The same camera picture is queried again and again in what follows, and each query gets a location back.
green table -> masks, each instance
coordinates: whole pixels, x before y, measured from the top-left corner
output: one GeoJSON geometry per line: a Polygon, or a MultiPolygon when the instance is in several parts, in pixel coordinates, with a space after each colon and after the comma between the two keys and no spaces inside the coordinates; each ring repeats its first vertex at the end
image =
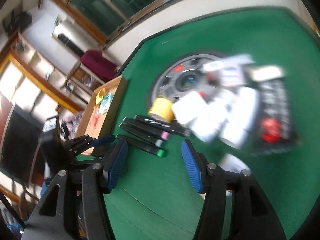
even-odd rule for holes
{"type": "MultiPolygon", "coordinates": [[[[207,17],[146,41],[123,72],[129,81],[113,133],[124,117],[146,115],[148,89],[169,63],[189,52],[213,49],[249,53],[257,65],[279,65],[287,73],[293,119],[301,145],[288,153],[252,157],[218,139],[190,140],[219,163],[225,153],[243,160],[271,201],[289,239],[306,219],[320,193],[320,53],[312,36],[291,13],[251,9],[207,17]]],[[[118,186],[105,202],[117,239],[192,239],[203,200],[192,188],[181,156],[183,138],[173,135],[165,158],[129,151],[118,186]]]]}

maroon cushion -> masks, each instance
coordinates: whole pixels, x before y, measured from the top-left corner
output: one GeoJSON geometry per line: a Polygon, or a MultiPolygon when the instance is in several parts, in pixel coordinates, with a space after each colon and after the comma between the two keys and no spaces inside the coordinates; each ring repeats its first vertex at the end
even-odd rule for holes
{"type": "Polygon", "coordinates": [[[116,75],[115,68],[117,65],[104,58],[102,51],[87,50],[80,61],[104,82],[108,82],[116,75]]]}

cardboard box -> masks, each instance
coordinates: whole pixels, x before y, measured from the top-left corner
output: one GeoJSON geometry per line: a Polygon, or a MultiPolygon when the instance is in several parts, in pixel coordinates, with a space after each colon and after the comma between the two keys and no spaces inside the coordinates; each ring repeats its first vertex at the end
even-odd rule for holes
{"type": "MultiPolygon", "coordinates": [[[[122,76],[119,76],[98,87],[93,92],[93,95],[80,121],[76,137],[88,134],[90,137],[98,138],[100,133],[101,136],[110,134],[126,86],[127,81],[122,76]],[[99,107],[94,107],[96,105],[97,94],[102,88],[106,89],[106,93],[111,92],[114,96],[109,110],[104,114],[99,114],[99,107]]],[[[90,148],[82,154],[90,155],[92,151],[93,148],[90,148]]]]}

black marker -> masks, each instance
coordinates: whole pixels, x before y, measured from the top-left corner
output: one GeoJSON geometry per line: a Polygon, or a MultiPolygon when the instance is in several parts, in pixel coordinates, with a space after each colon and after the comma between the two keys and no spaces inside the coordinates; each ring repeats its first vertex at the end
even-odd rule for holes
{"type": "Polygon", "coordinates": [[[164,132],[164,131],[161,131],[161,130],[156,129],[154,127],[150,127],[149,125],[143,124],[141,122],[135,121],[135,120],[127,118],[127,117],[125,117],[122,121],[133,126],[134,128],[137,128],[137,129],[142,130],[146,133],[152,134],[152,135],[154,135],[160,139],[163,139],[163,140],[167,140],[170,135],[168,132],[164,132]]]}
{"type": "Polygon", "coordinates": [[[156,146],[153,146],[151,144],[142,142],[142,141],[137,141],[135,139],[129,138],[127,136],[117,134],[116,136],[118,139],[125,140],[128,144],[136,147],[137,149],[140,149],[144,152],[157,155],[158,157],[163,157],[165,154],[165,151],[163,149],[158,149],[156,146]]]}
{"type": "Polygon", "coordinates": [[[172,126],[168,123],[165,122],[161,122],[158,120],[154,120],[151,117],[147,117],[147,116],[142,116],[137,114],[134,117],[135,120],[141,122],[141,123],[145,123],[148,124],[152,127],[161,129],[163,131],[166,131],[168,133],[173,133],[173,134],[177,134],[179,136],[183,136],[183,137],[189,137],[191,135],[190,130],[183,128],[182,126],[176,124],[175,126],[172,126]]]}
{"type": "Polygon", "coordinates": [[[134,136],[137,136],[138,138],[148,142],[148,143],[151,143],[157,147],[161,147],[161,144],[163,143],[163,140],[160,140],[160,139],[157,139],[157,138],[154,138],[153,136],[151,135],[148,135],[146,133],[143,133],[143,132],[140,132],[139,130],[135,129],[135,128],[132,128],[126,124],[123,124],[121,123],[119,125],[119,127],[125,131],[127,131],[128,133],[131,133],[132,135],[134,136]]]}

yellow container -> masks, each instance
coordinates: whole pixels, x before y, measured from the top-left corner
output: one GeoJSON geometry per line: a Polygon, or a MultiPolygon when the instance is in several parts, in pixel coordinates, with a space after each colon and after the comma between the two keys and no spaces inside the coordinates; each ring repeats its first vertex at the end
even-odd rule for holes
{"type": "Polygon", "coordinates": [[[171,110],[172,104],[173,103],[168,99],[156,98],[148,115],[162,122],[171,122],[173,120],[173,112],[171,110]]]}

